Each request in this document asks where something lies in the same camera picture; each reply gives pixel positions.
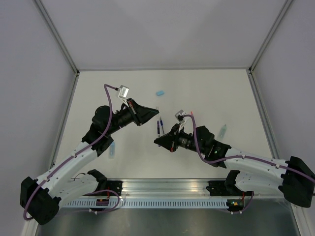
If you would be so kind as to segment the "blue gel pen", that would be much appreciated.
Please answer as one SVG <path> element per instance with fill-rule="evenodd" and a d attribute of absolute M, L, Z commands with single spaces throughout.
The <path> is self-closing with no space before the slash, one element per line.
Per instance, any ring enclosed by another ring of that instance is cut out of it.
<path fill-rule="evenodd" d="M 164 132 L 164 126 L 163 126 L 163 121 L 162 121 L 162 118 L 161 118 L 161 117 L 159 118 L 159 122 L 160 122 L 160 126 L 161 126 L 161 129 L 162 129 L 162 133 L 163 133 L 163 135 L 164 135 L 165 132 Z"/>

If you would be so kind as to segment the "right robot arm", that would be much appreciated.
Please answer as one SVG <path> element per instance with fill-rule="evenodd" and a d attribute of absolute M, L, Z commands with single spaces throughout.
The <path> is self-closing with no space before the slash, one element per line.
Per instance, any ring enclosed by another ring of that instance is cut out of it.
<path fill-rule="evenodd" d="M 295 156 L 289 160 L 251 156 L 215 140 L 205 126 L 186 133 L 179 124 L 158 137 L 154 143 L 175 152 L 178 148 L 202 154 L 202 161 L 229 170 L 224 182 L 226 193 L 241 192 L 283 196 L 300 207 L 309 208 L 315 194 L 315 175 L 306 163 Z"/>

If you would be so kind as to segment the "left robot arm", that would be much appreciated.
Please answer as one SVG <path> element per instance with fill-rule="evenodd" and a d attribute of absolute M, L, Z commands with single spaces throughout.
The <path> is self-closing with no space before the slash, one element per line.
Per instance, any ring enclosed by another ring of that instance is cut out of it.
<path fill-rule="evenodd" d="M 132 98 L 127 99 L 123 109 L 116 113 L 110 106 L 98 107 L 90 129 L 68 157 L 42 175 L 22 181 L 20 205 L 24 209 L 23 218 L 44 225 L 71 201 L 91 193 L 103 195 L 107 190 L 107 178 L 101 172 L 93 169 L 82 180 L 72 180 L 72 177 L 110 147 L 114 141 L 113 133 L 130 123 L 142 126 L 157 114 L 157 109 L 141 106 Z"/>

